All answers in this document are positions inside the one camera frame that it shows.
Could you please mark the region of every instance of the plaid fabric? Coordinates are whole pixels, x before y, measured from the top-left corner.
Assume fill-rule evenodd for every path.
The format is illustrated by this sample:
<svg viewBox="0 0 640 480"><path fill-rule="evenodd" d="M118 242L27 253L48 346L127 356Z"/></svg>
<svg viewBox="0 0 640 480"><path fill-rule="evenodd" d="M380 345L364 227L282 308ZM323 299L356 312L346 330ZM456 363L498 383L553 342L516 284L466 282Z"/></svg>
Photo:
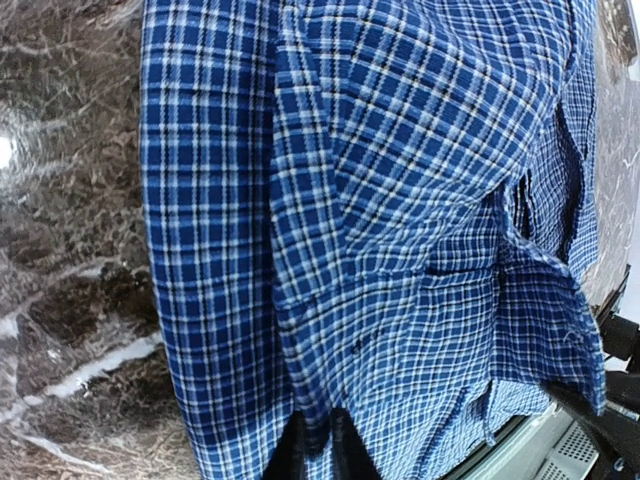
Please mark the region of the plaid fabric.
<svg viewBox="0 0 640 480"><path fill-rule="evenodd" d="M561 381L600 409L593 1L147 0L157 305L204 478L309 478L349 410L384 478L437 478Z"/></svg>

